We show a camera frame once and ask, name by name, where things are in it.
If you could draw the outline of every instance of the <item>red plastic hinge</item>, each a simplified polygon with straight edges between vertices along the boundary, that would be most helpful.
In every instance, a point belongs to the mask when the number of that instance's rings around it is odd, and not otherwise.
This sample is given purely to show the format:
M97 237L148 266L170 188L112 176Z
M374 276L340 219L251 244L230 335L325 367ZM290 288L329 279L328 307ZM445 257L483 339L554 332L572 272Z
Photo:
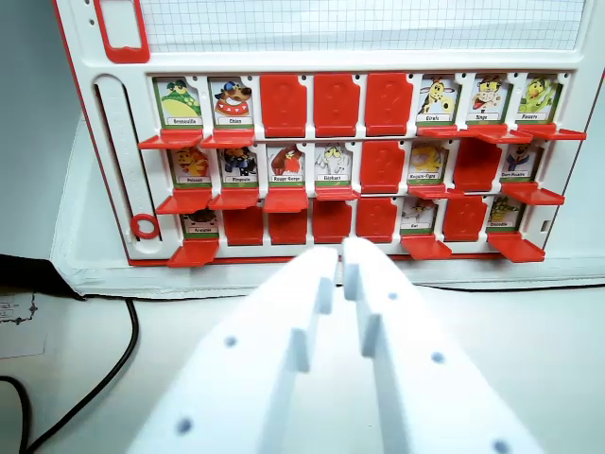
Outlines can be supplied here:
M501 191L527 205L563 205L565 196L538 187L535 182L502 183Z
M368 135L406 135L414 86L406 73L370 73L366 95Z
M446 189L445 183L411 184L407 187L407 194L427 201L434 199L459 199L464 197L464 191L459 189Z
M502 150L478 139L462 139L454 169L454 184L462 191L490 191Z
M351 74L314 77L313 120L317 137L351 137L359 115L360 87Z
M313 237L316 243L340 244L351 232L352 208L345 201L313 201Z
M185 239L166 265L172 268L202 267L212 262L217 252L218 238Z
M267 213L298 213L308 206L304 186L270 187L263 209Z
M406 153L396 140L365 142L359 179L365 194L394 194L399 189Z
M260 207L225 211L223 222L230 246L262 246L263 210Z
M206 208L211 198L212 189L210 188L175 188L172 196L158 207L156 213L158 215L188 215Z
M447 202L443 234L446 241L477 241L488 206L481 196L466 196Z
M218 130L199 143L201 148L240 148L254 143L254 129Z
M437 260L452 256L452 250L435 239L435 234L402 236L401 244L416 260Z
M256 187L225 187L222 192L208 202L211 210L243 210L258 202Z
M374 243L390 243L397 207L389 197L367 197L357 202L356 234Z
M306 87L295 74L261 76L266 137L304 137Z
M586 132L558 130L557 125L548 123L547 125L519 125L518 131L535 135L540 139L546 140L585 140Z
M305 244L307 210L300 213L271 213L268 215L268 234L271 244Z
M194 147L201 140L201 130L161 130L160 135L139 143L140 149L181 149Z
M359 193L350 186L315 186L318 201L354 201Z
M105 25L105 17L103 16L103 8L101 0L95 0L95 12L98 26L101 31L101 39L105 47L105 54L110 61L114 63L147 63L149 61L149 44L147 43L147 32L145 30L145 21L143 20L143 12L141 11L140 0L132 0L136 22L139 28L139 36L141 37L141 47L138 49L133 47L112 47L110 44L109 35Z
M514 263L542 262L545 252L519 232L488 234L488 243Z

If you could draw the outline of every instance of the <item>paper sheet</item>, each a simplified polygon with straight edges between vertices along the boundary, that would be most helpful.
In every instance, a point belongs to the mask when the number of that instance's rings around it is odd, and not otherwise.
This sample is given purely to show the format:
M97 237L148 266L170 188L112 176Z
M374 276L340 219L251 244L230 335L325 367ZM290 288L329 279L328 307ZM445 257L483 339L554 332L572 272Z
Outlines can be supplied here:
M584 0L141 0L153 52L573 49Z

